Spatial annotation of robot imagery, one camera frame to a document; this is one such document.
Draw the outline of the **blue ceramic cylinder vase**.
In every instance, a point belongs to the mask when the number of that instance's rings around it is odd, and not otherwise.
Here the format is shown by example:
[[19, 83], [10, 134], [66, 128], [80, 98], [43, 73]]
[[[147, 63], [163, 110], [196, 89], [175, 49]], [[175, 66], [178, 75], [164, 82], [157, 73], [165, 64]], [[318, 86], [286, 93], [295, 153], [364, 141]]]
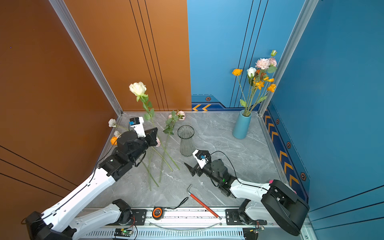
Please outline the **blue ceramic cylinder vase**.
[[239, 113], [237, 121], [233, 129], [233, 136], [236, 139], [244, 139], [247, 136], [249, 126], [251, 123], [252, 115], [245, 116], [245, 110]]

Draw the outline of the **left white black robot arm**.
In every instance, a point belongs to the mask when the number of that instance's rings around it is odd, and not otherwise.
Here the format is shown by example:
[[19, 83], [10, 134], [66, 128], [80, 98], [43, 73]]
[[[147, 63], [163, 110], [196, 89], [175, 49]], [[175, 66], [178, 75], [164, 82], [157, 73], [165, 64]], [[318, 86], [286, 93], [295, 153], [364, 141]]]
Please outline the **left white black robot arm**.
[[131, 221], [131, 207], [122, 199], [107, 207], [78, 217], [78, 214], [100, 193], [137, 167], [149, 147], [157, 142], [157, 128], [144, 131], [140, 137], [133, 131], [124, 132], [112, 154], [103, 160], [93, 173], [75, 190], [43, 213], [33, 212], [26, 217], [32, 240], [78, 240], [108, 224], [124, 225]]

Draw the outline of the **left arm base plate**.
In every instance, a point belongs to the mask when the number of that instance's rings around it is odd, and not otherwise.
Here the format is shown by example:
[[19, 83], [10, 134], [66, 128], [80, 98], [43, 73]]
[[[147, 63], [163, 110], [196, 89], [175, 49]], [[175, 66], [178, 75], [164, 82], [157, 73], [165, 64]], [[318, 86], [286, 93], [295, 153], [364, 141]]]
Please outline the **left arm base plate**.
[[146, 222], [147, 210], [146, 209], [133, 209], [131, 210], [131, 217], [126, 222], [115, 222], [109, 226], [144, 226]]

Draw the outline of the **yellow poppy flower bunch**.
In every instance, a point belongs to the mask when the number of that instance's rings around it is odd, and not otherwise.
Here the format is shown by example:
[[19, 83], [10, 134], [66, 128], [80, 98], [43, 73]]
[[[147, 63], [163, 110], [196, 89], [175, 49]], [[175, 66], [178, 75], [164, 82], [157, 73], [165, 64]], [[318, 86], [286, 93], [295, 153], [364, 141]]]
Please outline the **yellow poppy flower bunch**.
[[268, 93], [274, 93], [276, 90], [275, 79], [269, 78], [267, 74], [260, 76], [247, 77], [249, 82], [249, 90], [245, 100], [244, 116], [250, 117], [252, 111], [258, 104], [267, 99]]

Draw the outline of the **white rose flower stem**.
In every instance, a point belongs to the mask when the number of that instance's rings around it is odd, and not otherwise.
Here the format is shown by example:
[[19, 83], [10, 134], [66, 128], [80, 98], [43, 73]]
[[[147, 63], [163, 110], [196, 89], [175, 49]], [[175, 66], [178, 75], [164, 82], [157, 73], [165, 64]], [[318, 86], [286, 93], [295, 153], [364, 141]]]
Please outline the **white rose flower stem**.
[[245, 108], [246, 117], [249, 117], [251, 115], [251, 105], [252, 105], [253, 94], [254, 94], [253, 83], [254, 83], [254, 78], [256, 76], [256, 73], [257, 73], [256, 68], [250, 67], [249, 69], [247, 69], [249, 92], [248, 92], [247, 101], [246, 101], [246, 108]]

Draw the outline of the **orange gerbera flower stem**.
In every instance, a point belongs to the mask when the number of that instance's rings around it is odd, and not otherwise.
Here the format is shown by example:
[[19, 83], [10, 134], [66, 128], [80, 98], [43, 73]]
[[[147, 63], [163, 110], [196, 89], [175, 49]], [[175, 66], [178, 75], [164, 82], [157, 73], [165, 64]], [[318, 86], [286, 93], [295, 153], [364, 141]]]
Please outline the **orange gerbera flower stem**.
[[262, 91], [263, 91], [263, 88], [264, 88], [264, 85], [265, 85], [265, 81], [264, 81], [264, 76], [266, 75], [265, 71], [264, 70], [257, 70], [257, 75], [255, 76], [253, 82], [254, 82], [254, 85], [253, 85], [253, 88], [254, 88], [254, 91], [253, 91], [253, 95], [254, 95], [254, 104], [252, 105], [252, 108], [251, 108], [251, 111], [254, 110], [254, 108], [257, 106], [257, 104], [259, 103], [259, 99], [262, 95]]

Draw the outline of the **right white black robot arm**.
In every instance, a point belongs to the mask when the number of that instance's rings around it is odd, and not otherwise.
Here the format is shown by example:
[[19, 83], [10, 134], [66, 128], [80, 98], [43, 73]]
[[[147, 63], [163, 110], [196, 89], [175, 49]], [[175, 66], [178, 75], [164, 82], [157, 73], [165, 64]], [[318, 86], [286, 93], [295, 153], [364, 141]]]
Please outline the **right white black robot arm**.
[[298, 236], [309, 212], [309, 205], [287, 184], [280, 180], [257, 184], [243, 181], [228, 172], [221, 159], [190, 166], [192, 176], [205, 175], [227, 197], [244, 199], [238, 209], [239, 218], [245, 225], [259, 220], [277, 223], [287, 233]]

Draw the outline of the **pink peony flower stem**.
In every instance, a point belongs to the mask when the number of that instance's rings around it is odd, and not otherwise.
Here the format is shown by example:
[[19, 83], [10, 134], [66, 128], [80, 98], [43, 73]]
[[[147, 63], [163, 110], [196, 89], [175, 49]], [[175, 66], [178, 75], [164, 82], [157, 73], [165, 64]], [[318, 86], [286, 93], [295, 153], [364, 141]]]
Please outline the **pink peony flower stem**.
[[269, 58], [258, 59], [256, 62], [256, 69], [264, 70], [268, 76], [269, 74], [273, 74], [277, 70], [277, 64], [278, 64], [275, 58], [276, 55], [277, 55], [277, 51], [272, 50]]

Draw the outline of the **clear ribbed glass vase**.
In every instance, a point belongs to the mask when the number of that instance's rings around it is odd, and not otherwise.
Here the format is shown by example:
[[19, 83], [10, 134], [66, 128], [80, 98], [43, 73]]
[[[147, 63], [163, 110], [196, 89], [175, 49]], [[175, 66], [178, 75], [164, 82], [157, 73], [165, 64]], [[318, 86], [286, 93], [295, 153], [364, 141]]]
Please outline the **clear ribbed glass vase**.
[[185, 157], [191, 156], [196, 150], [193, 141], [193, 136], [195, 135], [194, 128], [189, 125], [183, 125], [179, 127], [177, 135], [181, 139], [180, 153]]

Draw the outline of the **cream rose flower stem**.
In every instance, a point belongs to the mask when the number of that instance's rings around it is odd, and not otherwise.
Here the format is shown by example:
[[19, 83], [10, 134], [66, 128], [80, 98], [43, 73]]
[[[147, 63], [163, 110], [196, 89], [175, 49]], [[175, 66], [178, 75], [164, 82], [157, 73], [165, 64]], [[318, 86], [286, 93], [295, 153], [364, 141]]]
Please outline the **cream rose flower stem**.
[[136, 96], [137, 102], [143, 103], [143, 108], [146, 111], [143, 116], [144, 121], [152, 121], [155, 116], [155, 109], [149, 101], [149, 96], [146, 94], [146, 86], [142, 82], [133, 83], [129, 86], [130, 91]]

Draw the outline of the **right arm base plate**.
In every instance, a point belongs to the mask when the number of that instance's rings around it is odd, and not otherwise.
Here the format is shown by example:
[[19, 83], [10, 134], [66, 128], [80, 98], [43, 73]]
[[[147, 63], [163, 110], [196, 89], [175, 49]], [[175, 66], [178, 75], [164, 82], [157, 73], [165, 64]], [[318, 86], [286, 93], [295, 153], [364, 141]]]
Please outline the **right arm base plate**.
[[244, 212], [241, 212], [237, 209], [226, 209], [226, 223], [228, 226], [235, 225], [248, 225], [248, 226], [265, 226], [267, 225], [266, 220], [252, 220]]

